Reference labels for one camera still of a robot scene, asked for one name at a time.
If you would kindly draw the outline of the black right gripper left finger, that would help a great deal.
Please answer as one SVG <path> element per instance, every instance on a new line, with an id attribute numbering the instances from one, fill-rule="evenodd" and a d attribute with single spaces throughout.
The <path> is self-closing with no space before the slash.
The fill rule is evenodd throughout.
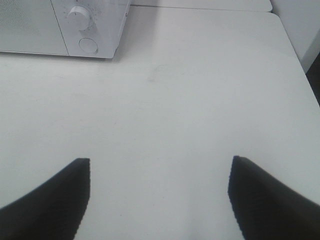
<path id="1" fill-rule="evenodd" d="M 0 209 L 2 240 L 73 240 L 90 199 L 90 159 L 77 158 Z"/>

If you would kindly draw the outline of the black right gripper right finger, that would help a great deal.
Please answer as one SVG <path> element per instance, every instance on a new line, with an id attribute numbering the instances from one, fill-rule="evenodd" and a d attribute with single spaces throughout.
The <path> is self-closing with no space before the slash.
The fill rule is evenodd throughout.
<path id="1" fill-rule="evenodd" d="M 320 238 L 320 206 L 248 158 L 233 157 L 227 193 L 246 240 Z"/>

